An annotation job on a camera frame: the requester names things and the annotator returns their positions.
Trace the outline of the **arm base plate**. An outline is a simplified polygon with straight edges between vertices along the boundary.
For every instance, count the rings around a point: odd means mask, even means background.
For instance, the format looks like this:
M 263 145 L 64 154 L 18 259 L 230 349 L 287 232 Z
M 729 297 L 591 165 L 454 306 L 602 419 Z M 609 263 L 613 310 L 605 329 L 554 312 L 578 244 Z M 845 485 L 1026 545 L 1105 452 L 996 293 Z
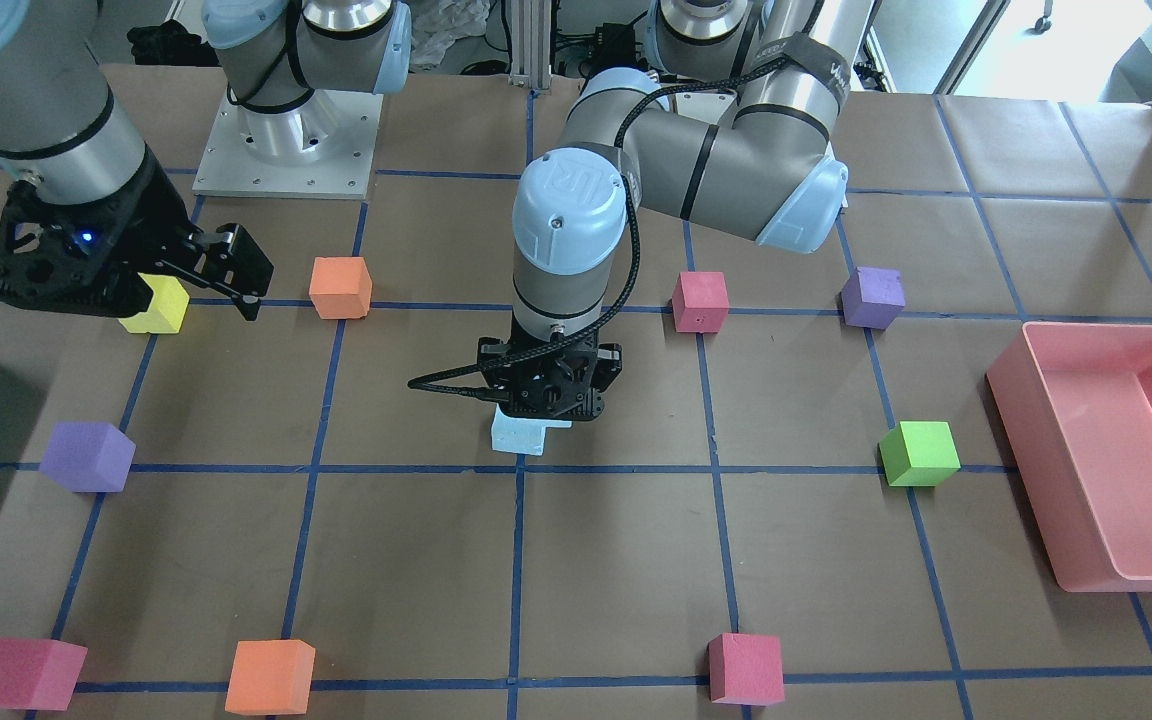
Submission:
M 382 101 L 381 94 L 319 90 L 300 108 L 262 114 L 221 100 L 194 191 L 365 200 Z

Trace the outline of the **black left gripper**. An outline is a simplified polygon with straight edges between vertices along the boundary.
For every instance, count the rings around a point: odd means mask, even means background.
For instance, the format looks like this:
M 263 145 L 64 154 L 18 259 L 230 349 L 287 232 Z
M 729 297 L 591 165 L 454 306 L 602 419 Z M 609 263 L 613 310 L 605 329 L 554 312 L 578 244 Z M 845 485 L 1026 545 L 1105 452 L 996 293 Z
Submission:
M 485 370 L 492 401 L 511 418 L 594 420 L 622 369 L 622 347 L 591 336 L 554 354 Z

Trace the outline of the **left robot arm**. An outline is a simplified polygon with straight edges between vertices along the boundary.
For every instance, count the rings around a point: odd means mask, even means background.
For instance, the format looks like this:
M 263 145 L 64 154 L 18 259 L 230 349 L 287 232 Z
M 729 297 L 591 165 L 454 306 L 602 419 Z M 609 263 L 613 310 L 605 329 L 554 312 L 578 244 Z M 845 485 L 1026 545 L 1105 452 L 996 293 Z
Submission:
M 645 50 L 679 78 L 614 67 L 586 83 L 511 209 L 511 334 L 484 338 L 463 395 L 508 416 L 591 420 L 620 374 L 599 331 L 639 273 L 637 213 L 790 252 L 823 245 L 844 204 L 829 137 L 873 1 L 655 1 Z

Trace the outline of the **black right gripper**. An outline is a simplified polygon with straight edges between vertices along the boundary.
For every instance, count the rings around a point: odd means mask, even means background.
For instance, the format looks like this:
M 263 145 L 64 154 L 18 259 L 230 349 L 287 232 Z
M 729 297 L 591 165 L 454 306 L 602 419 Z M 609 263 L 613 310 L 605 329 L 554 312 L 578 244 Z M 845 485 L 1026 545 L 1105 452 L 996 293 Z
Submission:
M 255 323 L 274 265 L 238 223 L 200 232 L 156 156 L 106 199 L 63 206 L 12 184 L 0 215 L 0 300 L 46 313 L 128 318 L 147 310 L 141 273 L 218 291 Z

